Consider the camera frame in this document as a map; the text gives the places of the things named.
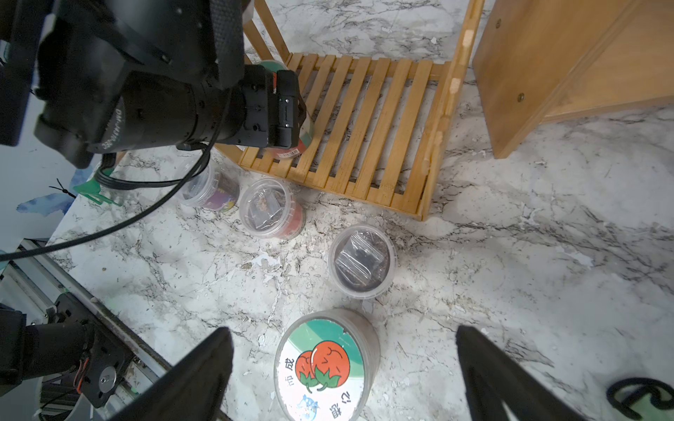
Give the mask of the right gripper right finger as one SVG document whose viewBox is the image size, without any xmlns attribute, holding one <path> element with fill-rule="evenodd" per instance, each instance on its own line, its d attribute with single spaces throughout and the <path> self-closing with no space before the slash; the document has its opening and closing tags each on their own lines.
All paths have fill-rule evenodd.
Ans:
<svg viewBox="0 0 674 421">
<path fill-rule="evenodd" d="M 473 420 L 581 420 L 481 331 L 459 326 L 456 346 Z"/>
</svg>

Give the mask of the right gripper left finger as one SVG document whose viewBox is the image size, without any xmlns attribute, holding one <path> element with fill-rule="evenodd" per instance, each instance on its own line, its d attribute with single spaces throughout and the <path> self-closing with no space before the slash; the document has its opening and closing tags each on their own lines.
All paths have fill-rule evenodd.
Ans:
<svg viewBox="0 0 674 421">
<path fill-rule="evenodd" d="M 218 420 L 233 370 L 233 339 L 219 327 L 114 420 Z"/>
</svg>

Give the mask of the purple seed plastic jar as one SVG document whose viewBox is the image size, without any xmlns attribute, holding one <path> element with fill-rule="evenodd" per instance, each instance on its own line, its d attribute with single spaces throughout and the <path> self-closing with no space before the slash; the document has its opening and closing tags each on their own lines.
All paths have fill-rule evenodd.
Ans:
<svg viewBox="0 0 674 421">
<path fill-rule="evenodd" d="M 239 194 L 238 182 L 226 174 L 222 165 L 210 159 L 205 169 L 186 182 L 173 200 L 192 208 L 219 212 L 233 208 Z"/>
</svg>

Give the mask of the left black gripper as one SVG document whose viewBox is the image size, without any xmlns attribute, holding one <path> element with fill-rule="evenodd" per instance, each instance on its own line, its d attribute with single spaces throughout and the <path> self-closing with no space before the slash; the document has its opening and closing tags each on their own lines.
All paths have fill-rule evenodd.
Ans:
<svg viewBox="0 0 674 421">
<path fill-rule="evenodd" d="M 267 74 L 259 64 L 244 67 L 244 77 L 233 88 L 220 126 L 222 144 L 259 149 L 268 146 L 270 123 L 278 117 L 271 93 L 272 78 L 272 73 Z"/>
</svg>

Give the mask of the dark seed plastic jar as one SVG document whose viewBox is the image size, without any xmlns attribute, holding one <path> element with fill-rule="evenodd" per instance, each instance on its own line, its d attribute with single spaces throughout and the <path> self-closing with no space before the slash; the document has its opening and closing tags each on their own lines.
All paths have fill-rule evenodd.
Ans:
<svg viewBox="0 0 674 421">
<path fill-rule="evenodd" d="M 392 286 L 397 251 L 389 236 L 366 224 L 349 226 L 333 241 L 328 252 L 332 283 L 343 294 L 369 300 Z"/>
</svg>

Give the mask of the tomato lid jar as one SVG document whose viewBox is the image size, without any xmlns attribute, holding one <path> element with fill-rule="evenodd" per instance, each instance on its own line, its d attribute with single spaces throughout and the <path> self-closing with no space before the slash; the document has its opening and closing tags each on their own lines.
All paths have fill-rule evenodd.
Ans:
<svg viewBox="0 0 674 421">
<path fill-rule="evenodd" d="M 349 309 L 301 317 L 284 334 L 274 366 L 276 394 L 289 420 L 356 420 L 381 361 L 377 333 Z"/>
<path fill-rule="evenodd" d="M 300 156 L 313 140 L 313 122 L 301 97 L 297 75 L 281 61 L 260 61 L 266 73 L 272 73 L 271 93 L 278 117 L 270 123 L 270 140 L 266 147 L 275 159 Z"/>
</svg>

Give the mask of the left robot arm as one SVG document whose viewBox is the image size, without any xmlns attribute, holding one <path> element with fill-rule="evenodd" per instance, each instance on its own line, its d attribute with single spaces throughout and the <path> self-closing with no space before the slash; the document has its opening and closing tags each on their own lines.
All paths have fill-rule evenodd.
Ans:
<svg viewBox="0 0 674 421">
<path fill-rule="evenodd" d="M 4 1 L 1 142 L 35 137 L 77 168 L 97 154 L 204 142 L 296 147 L 298 77 L 244 59 L 243 1 Z"/>
</svg>

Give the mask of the red seed plastic jar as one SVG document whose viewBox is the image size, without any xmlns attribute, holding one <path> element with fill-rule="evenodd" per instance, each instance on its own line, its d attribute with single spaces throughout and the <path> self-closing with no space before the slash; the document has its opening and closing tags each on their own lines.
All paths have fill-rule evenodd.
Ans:
<svg viewBox="0 0 674 421">
<path fill-rule="evenodd" d="M 263 178 L 244 192 L 240 200 L 240 219 L 251 235 L 290 240 L 302 231 L 305 212 L 288 184 Z"/>
</svg>

